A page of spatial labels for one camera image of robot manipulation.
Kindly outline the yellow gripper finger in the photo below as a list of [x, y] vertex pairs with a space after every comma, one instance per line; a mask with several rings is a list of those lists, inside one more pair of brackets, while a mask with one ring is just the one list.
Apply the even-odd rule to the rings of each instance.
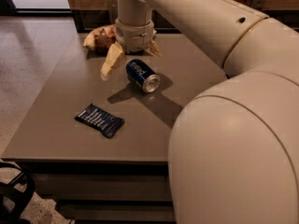
[[154, 41], [155, 37], [156, 37], [156, 31], [153, 31], [153, 37], [152, 37], [151, 41], [149, 42], [149, 46], [148, 46], [148, 53], [154, 57], [161, 58], [162, 53], [160, 52], [160, 49], [159, 49], [157, 43]]
[[118, 42], [112, 44], [108, 50], [106, 59], [101, 68], [101, 75], [109, 77], [117, 70], [125, 61], [126, 56], [122, 45]]

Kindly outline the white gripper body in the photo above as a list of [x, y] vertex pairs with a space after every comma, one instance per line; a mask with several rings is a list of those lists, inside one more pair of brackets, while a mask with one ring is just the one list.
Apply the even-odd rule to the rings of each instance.
[[154, 23], [131, 26], [116, 19], [116, 40], [126, 52], [139, 52], [150, 45], [154, 36]]

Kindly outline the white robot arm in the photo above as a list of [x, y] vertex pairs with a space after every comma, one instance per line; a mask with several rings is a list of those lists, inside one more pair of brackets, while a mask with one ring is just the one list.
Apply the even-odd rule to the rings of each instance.
[[226, 74], [172, 128], [177, 224], [299, 224], [298, 35], [234, 0], [119, 0], [119, 41], [157, 10]]

